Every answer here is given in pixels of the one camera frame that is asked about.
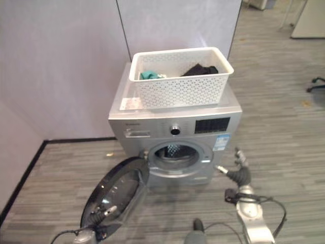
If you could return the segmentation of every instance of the clothes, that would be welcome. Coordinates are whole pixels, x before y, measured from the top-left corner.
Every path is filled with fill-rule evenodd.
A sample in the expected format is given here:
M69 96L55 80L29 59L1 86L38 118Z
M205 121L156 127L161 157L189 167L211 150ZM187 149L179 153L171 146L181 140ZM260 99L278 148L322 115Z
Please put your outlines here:
M142 72L140 75L140 80L148 80L148 79L160 79L160 78L167 78L165 74L157 74L151 70Z
M210 75L210 74L218 74L218 70L214 66L203 67L200 64L196 64L192 68L190 68L185 74L182 76L191 76L191 75Z

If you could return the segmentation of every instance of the gray floor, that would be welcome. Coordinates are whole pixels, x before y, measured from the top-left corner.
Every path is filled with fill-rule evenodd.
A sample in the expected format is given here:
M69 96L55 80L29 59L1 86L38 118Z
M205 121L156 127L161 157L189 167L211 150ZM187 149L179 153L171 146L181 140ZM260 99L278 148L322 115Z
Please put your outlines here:
M325 76L325 40L290 39L288 27L279 32L287 3L240 14L230 84L244 112L222 162L232 167L232 148L240 145L256 192L285 204L288 221L277 243L324 243L325 90L305 88ZM117 141L47 145L1 228L1 244L49 243L55 233L77 228L94 186L123 158ZM233 186L216 172L207 186L152 191L138 216L106 243L182 243L195 217L241 232L233 206L223 202L224 189ZM265 218L274 229L281 210L265 204ZM207 235L209 243L238 243L223 226Z

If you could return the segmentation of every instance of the teal cloth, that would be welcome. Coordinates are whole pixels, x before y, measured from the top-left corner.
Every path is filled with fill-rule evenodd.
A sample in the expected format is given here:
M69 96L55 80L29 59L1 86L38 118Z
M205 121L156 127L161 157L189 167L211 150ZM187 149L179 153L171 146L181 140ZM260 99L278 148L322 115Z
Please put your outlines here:
M140 75L140 80L148 80L148 79L159 79L158 74L151 70L142 72Z

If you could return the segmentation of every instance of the perforated basket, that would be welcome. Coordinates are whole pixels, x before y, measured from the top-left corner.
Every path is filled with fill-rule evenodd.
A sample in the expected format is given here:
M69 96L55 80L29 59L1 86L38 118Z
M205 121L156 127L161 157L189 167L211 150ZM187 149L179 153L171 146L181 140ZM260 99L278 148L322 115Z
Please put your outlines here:
M200 64L215 66L218 74L183 76ZM154 71L167 78L140 80L140 74ZM147 109L217 104L233 67L215 47L139 52L133 57L129 74L142 105Z

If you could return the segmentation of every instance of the control panel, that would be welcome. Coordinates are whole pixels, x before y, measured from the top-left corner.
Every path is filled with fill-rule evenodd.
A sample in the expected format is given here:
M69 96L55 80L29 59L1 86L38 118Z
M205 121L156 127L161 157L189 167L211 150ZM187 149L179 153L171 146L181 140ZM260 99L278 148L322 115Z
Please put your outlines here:
M196 120L195 134L226 131L230 117Z

